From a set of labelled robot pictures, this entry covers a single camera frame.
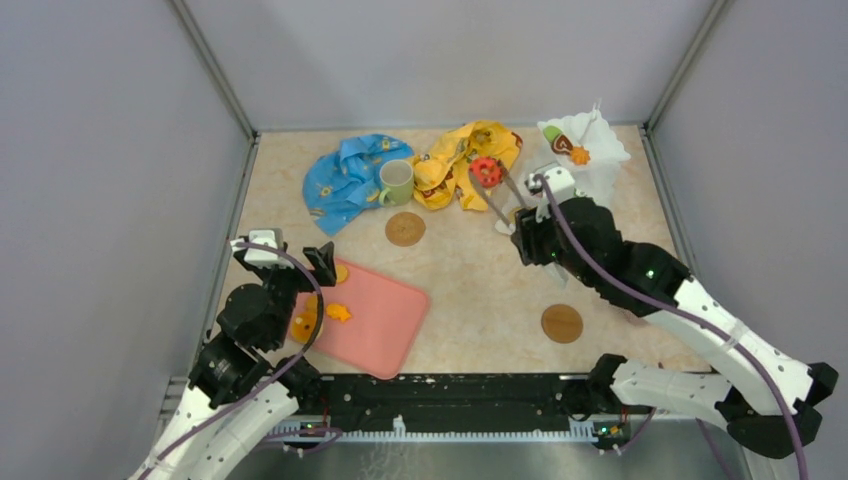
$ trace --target metal rod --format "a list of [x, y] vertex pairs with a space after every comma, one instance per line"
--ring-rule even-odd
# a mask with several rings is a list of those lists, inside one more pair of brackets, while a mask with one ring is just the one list
[[677, 251], [678, 257], [697, 275], [700, 271], [698, 262], [695, 259], [692, 244], [689, 241], [689, 235], [686, 233], [680, 208], [677, 200], [674, 198], [674, 192], [671, 189], [671, 182], [665, 171], [662, 156], [656, 148], [654, 136], [643, 128], [639, 129], [639, 133], [642, 137], [642, 146], [645, 148], [645, 155], [648, 157], [648, 166], [651, 168], [651, 175], [654, 177], [657, 194], [660, 197], [660, 203], [663, 207], [668, 230], [671, 233], [671, 241], [674, 243], [674, 249]]
[[657, 102], [656, 106], [654, 107], [654, 110], [651, 112], [651, 116], [648, 118], [648, 121], [645, 122], [645, 129], [648, 131], [649, 134], [653, 133], [662, 121], [663, 117], [665, 116], [666, 110], [668, 110], [671, 100], [677, 94], [677, 91], [680, 90], [680, 87], [683, 84], [683, 80], [686, 78], [689, 71], [695, 65], [695, 60], [700, 55], [701, 51], [706, 45], [710, 34], [715, 30], [715, 27], [716, 25], [718, 25], [718, 22], [721, 19], [721, 16], [726, 10], [726, 8], [732, 3], [733, 0], [713, 1], [713, 4], [710, 6], [709, 12], [707, 12], [706, 18], [704, 18], [703, 23], [701, 23], [701, 27], [695, 34], [695, 38], [692, 40], [692, 43], [689, 45], [689, 48], [683, 55], [683, 59], [680, 61], [680, 64], [674, 71], [674, 75], [672, 75], [671, 80], [665, 87], [665, 90], [663, 90], [659, 102]]
[[[194, 356], [196, 356], [197, 352], [199, 352], [203, 347], [204, 340], [206, 340], [206, 331], [210, 330], [215, 324], [215, 317], [218, 312], [218, 302], [221, 299], [221, 290], [224, 288], [224, 278], [227, 276], [227, 267], [230, 264], [230, 257], [232, 256], [230, 244], [227, 243], [227, 240], [235, 238], [236, 233], [238, 232], [238, 224], [239, 220], [241, 220], [244, 201], [247, 198], [247, 187], [250, 184], [250, 177], [253, 174], [253, 166], [256, 163], [256, 154], [259, 152], [260, 139], [261, 136], [256, 137], [256, 139], [251, 142], [250, 149], [248, 150], [244, 160], [244, 167], [241, 172], [241, 179], [239, 180], [239, 186], [236, 190], [235, 198], [230, 201], [230, 205], [232, 205], [233, 208], [229, 212], [229, 222], [227, 224], [225, 238], [221, 245], [221, 251], [218, 255], [218, 263], [215, 265], [214, 270], [212, 270], [213, 281], [211, 289], [206, 293], [207, 303], [206, 311], [204, 312], [203, 330], [200, 332], [200, 339], [197, 342]], [[188, 365], [188, 369], [191, 369], [191, 365], [194, 363], [194, 356], [191, 360], [192, 363]]]
[[247, 118], [247, 113], [245, 113], [241, 102], [239, 102], [238, 97], [236, 97], [232, 85], [229, 80], [227, 80], [226, 75], [224, 75], [224, 70], [221, 68], [220, 63], [218, 63], [218, 59], [215, 58], [215, 54], [212, 53], [209, 43], [203, 36], [200, 26], [194, 19], [194, 15], [192, 15], [191, 10], [185, 3], [185, 0], [166, 1], [169, 5], [171, 5], [174, 14], [177, 16], [177, 19], [179, 19], [180, 25], [183, 27], [186, 35], [188, 35], [189, 41], [191, 42], [195, 53], [197, 53], [198, 57], [200, 57], [200, 61], [203, 63], [206, 73], [215, 85], [215, 89], [218, 91], [218, 94], [221, 96], [221, 100], [223, 100], [227, 109], [230, 111], [230, 114], [236, 122], [238, 122], [239, 127], [241, 127], [242, 132], [244, 132], [247, 138], [255, 138], [257, 135], [256, 129], [253, 128], [253, 125], [250, 123], [250, 119]]
[[504, 222], [504, 225], [509, 226], [509, 219], [506, 218], [506, 215], [504, 215], [501, 209], [498, 208], [497, 205], [495, 205], [494, 201], [492, 201], [492, 199], [486, 193], [486, 189], [483, 188], [483, 185], [481, 185], [480, 181], [477, 180], [477, 177], [471, 174], [471, 172], [468, 173], [468, 178], [471, 180], [471, 186], [474, 187], [474, 191], [477, 192], [477, 195], [483, 197], [483, 200], [486, 202], [486, 205], [488, 205], [489, 208], [491, 208], [495, 212], [495, 215], [497, 215], [498, 218], [500, 218], [501, 221]]
[[518, 190], [518, 185], [515, 184], [515, 180], [512, 179], [512, 175], [509, 174], [509, 170], [507, 169], [504, 169], [504, 183], [506, 183], [506, 186], [509, 187], [513, 195], [518, 199], [518, 204], [521, 205], [521, 208], [527, 208], [527, 202], [524, 201], [521, 191]]

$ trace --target yellow toy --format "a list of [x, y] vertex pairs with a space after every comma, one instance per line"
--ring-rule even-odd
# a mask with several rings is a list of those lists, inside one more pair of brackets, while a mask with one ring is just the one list
[[[318, 312], [318, 296], [312, 295], [306, 299], [306, 311], [301, 314], [302, 315], [312, 315], [315, 317]], [[332, 318], [333, 320], [338, 320], [342, 323], [353, 318], [353, 315], [350, 314], [347, 307], [340, 303], [331, 303], [327, 305], [327, 316]]]
[[[295, 341], [299, 343], [306, 343], [309, 341], [309, 336], [312, 335], [312, 331], [315, 329], [315, 325], [318, 323], [317, 315], [314, 312], [302, 312], [300, 315], [292, 319], [291, 322], [291, 335]], [[318, 337], [321, 336], [321, 332], [324, 330], [324, 327], [321, 327], [321, 330], [318, 331]]]
[[412, 159], [415, 200], [428, 210], [438, 210], [457, 197], [463, 210], [485, 212], [486, 200], [471, 185], [469, 165], [475, 158], [491, 157], [509, 169], [523, 143], [508, 128], [487, 120], [467, 123], [442, 135], [429, 152]]
[[327, 305], [327, 316], [342, 323], [347, 322], [352, 317], [350, 312], [347, 311], [347, 307], [339, 305], [338, 303], [331, 303]]
[[344, 265], [336, 264], [336, 285], [340, 285], [347, 280], [347, 277], [350, 275], [350, 270], [347, 269]]

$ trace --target cable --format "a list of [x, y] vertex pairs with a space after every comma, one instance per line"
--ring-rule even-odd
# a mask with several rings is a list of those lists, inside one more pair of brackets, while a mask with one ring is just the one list
[[327, 399], [322, 399], [324, 401], [324, 414], [321, 415], [321, 426], [327, 427], [327, 415], [330, 414], [330, 404], [327, 403]]
[[[306, 276], [306, 279], [309, 280], [309, 283], [312, 284], [312, 288], [315, 289], [315, 293], [318, 295], [318, 312], [317, 312], [318, 313], [318, 320], [317, 320], [317, 323], [316, 323], [316, 328], [315, 328], [315, 330], [312, 331], [312, 334], [310, 335], [309, 340], [306, 342], [306, 344], [303, 345], [303, 348], [301, 348], [299, 352], [297, 352], [294, 356], [292, 356], [292, 358], [289, 359], [289, 361], [285, 365], [283, 365], [282, 368], [280, 368], [279, 370], [274, 372], [270, 377], [268, 377], [267, 380], [257, 384], [256, 388], [254, 388], [253, 390], [248, 392], [247, 395], [245, 395], [241, 399], [227, 405], [226, 407], [222, 408], [218, 413], [216, 413], [216, 414], [212, 415], [211, 417], [207, 418], [206, 420], [200, 422], [197, 426], [193, 427], [191, 430], [189, 430], [188, 432], [184, 433], [179, 438], [174, 440], [174, 443], [165, 447], [165, 449], [163, 449], [162, 452], [159, 455], [156, 456], [156, 460], [158, 460], [160, 462], [165, 460], [165, 458], [171, 452], [173, 452], [177, 447], [179, 447], [180, 445], [185, 443], [189, 438], [193, 437], [194, 435], [197, 435], [198, 432], [202, 431], [205, 428], [208, 428], [210, 425], [214, 424], [218, 420], [226, 417], [227, 415], [232, 413], [234, 410], [238, 409], [239, 407], [241, 407], [242, 405], [244, 405], [248, 401], [252, 400], [253, 397], [258, 395], [259, 392], [264, 390], [268, 385], [271, 385], [272, 383], [276, 382], [280, 377], [283, 376], [284, 373], [289, 371], [289, 369], [291, 369], [294, 366], [294, 364], [298, 362], [298, 360], [303, 358], [303, 354], [306, 353], [306, 350], [308, 350], [309, 347], [312, 346], [312, 343], [315, 341], [315, 338], [318, 336], [318, 332], [321, 330], [321, 321], [323, 320], [323, 316], [324, 316], [324, 294], [321, 292], [321, 285], [318, 284], [318, 280], [316, 280], [315, 277], [312, 275], [312, 273], [309, 272], [308, 268], [306, 268], [302, 263], [300, 263], [296, 258], [289, 255], [288, 253], [286, 253], [286, 252], [284, 252], [280, 249], [269, 247], [267, 245], [259, 245], [259, 244], [251, 243], [251, 242], [240, 242], [240, 243], [237, 243], [236, 246], [241, 247], [241, 248], [253, 248], [253, 249], [256, 249], [256, 250], [263, 250], [263, 251], [266, 251], [266, 252], [277, 254], [277, 255], [283, 257], [284, 259], [288, 260], [289, 262], [291, 262], [291, 264], [294, 265], [295, 268], [300, 270], [300, 272], [303, 273], [304, 276]], [[153, 468], [154, 468], [153, 465], [147, 467], [141, 473], [141, 475], [138, 477], [138, 480], [145, 480], [148, 476], [150, 476], [150, 473], [153, 472]]]
[[279, 448], [279, 445], [280, 445], [281, 442], [272, 441], [272, 440], [275, 440], [275, 439], [293, 437], [295, 435], [301, 435], [301, 434], [304, 434], [304, 433], [321, 433], [321, 432], [333, 433], [333, 434], [335, 434], [335, 436], [333, 438], [325, 441], [325, 442], [319, 443], [318, 445], [316, 445], [312, 448], [303, 449], [304, 455], [310, 454], [310, 453], [318, 453], [320, 451], [326, 450], [332, 444], [336, 443], [340, 438], [342, 438], [342, 435], [344, 435], [344, 431], [341, 428], [338, 428], [338, 427], [304, 428], [304, 429], [301, 429], [301, 430], [295, 430], [295, 431], [283, 432], [283, 433], [275, 433], [273, 435], [266, 435], [265, 437], [262, 438], [262, 441], [260, 441], [256, 445], [254, 450], [259, 451], [259, 450], [268, 450], [268, 449]]
[[713, 452], [713, 456], [716, 457], [716, 461], [721, 466], [721, 469], [724, 471], [725, 476], [729, 480], [738, 480], [736, 474], [733, 473], [733, 469], [730, 468], [730, 465], [721, 455], [721, 452], [718, 451], [718, 445], [713, 442], [713, 437], [710, 435], [710, 432], [707, 430], [707, 426], [700, 418], [696, 418], [695, 421], [698, 423], [698, 428], [701, 429], [701, 433], [704, 435], [704, 440], [707, 441], [707, 445], [710, 446], [710, 450]]
[[[699, 327], [708, 330], [713, 333], [715, 336], [720, 338], [722, 341], [727, 342], [731, 339], [730, 335], [726, 332], [722, 331], [720, 328], [716, 327], [712, 323], [704, 320], [703, 318], [693, 315], [689, 312], [680, 310], [679, 308], [668, 305], [666, 303], [660, 302], [659, 300], [649, 297], [642, 292], [634, 290], [624, 283], [622, 283], [617, 278], [613, 277], [612, 274], [604, 270], [602, 266], [589, 255], [589, 252], [583, 248], [583, 245], [577, 240], [577, 237], [574, 235], [574, 232], [571, 231], [571, 227], [568, 225], [568, 220], [565, 218], [565, 214], [562, 213], [562, 209], [559, 208], [557, 204], [556, 198], [554, 198], [554, 193], [551, 191], [550, 185], [548, 185], [547, 180], [545, 180], [544, 175], [536, 175], [534, 177], [539, 183], [541, 183], [542, 188], [545, 190], [545, 196], [548, 198], [548, 203], [550, 203], [551, 212], [554, 215], [559, 227], [562, 229], [562, 232], [568, 237], [568, 241], [571, 242], [571, 246], [577, 251], [577, 254], [594, 270], [598, 275], [601, 276], [604, 280], [609, 282], [615, 288], [621, 290], [622, 292], [630, 295], [631, 297], [651, 305], [652, 307], [659, 308], [665, 310], [667, 312], [673, 313], [679, 317], [682, 317], [686, 320], [689, 320]], [[780, 413], [783, 415], [783, 419], [786, 422], [786, 427], [789, 430], [789, 438], [792, 440], [792, 447], [795, 450], [795, 459], [798, 462], [798, 475], [801, 480], [809, 480], [809, 472], [807, 470], [807, 458], [804, 455], [804, 446], [801, 443], [801, 436], [798, 434], [798, 427], [795, 425], [795, 420], [792, 418], [792, 413], [789, 410], [789, 406], [786, 405], [786, 401], [783, 399], [783, 395], [780, 393], [780, 388], [778, 388], [777, 384], [774, 383], [774, 379], [769, 375], [768, 371], [766, 371], [765, 367], [763, 367], [762, 363], [751, 353], [750, 350], [745, 348], [741, 343], [736, 343], [733, 345], [742, 357], [754, 367], [754, 370], [762, 377], [763, 381], [768, 386], [768, 389], [771, 391], [772, 395], [774, 395], [774, 399], [777, 402], [778, 408], [780, 408]]]
[[[656, 408], [652, 409], [651, 413], [649, 413], [648, 416], [645, 417], [645, 421], [642, 422], [642, 425], [639, 425], [639, 428], [636, 429], [636, 433], [634, 433], [633, 436], [630, 437], [630, 440], [628, 440], [627, 443], [625, 443], [624, 445], [618, 447], [618, 454], [619, 455], [623, 454], [628, 448], [632, 447], [633, 444], [636, 443], [636, 440], [638, 440], [639, 437], [642, 436], [642, 433], [645, 431], [645, 428], [648, 426], [649, 423], [651, 423], [651, 420], [653, 420], [654, 415], [656, 415], [656, 413], [657, 413], [657, 409]], [[609, 452], [609, 451], [613, 451], [613, 450], [615, 450], [615, 449], [614, 448], [606, 449], [606, 450], [602, 450], [602, 452]]]

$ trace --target yellow cloth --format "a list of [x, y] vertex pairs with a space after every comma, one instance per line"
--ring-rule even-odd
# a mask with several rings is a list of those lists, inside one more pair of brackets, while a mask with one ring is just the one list
[[468, 178], [468, 166], [477, 157], [491, 157], [511, 168], [523, 144], [521, 137], [498, 122], [481, 120], [442, 135], [425, 155], [412, 159], [418, 203], [430, 210], [446, 207], [456, 196], [464, 210], [485, 212]]

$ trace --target orange food toy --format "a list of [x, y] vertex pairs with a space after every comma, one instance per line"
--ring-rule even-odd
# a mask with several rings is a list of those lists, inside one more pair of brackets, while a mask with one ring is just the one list
[[586, 165], [589, 163], [591, 158], [589, 157], [589, 151], [583, 147], [574, 147], [571, 149], [571, 161], [574, 162], [575, 165]]
[[352, 317], [350, 312], [347, 310], [347, 307], [338, 303], [331, 303], [327, 305], [327, 316], [342, 323], [345, 323]]
[[310, 295], [306, 299], [306, 311], [318, 313], [318, 295]]
[[289, 327], [292, 338], [299, 343], [308, 342], [309, 336], [315, 330], [316, 323], [318, 323], [318, 315], [315, 312], [301, 312], [292, 319], [291, 326]]
[[347, 280], [350, 271], [344, 265], [336, 264], [336, 285], [342, 284]]

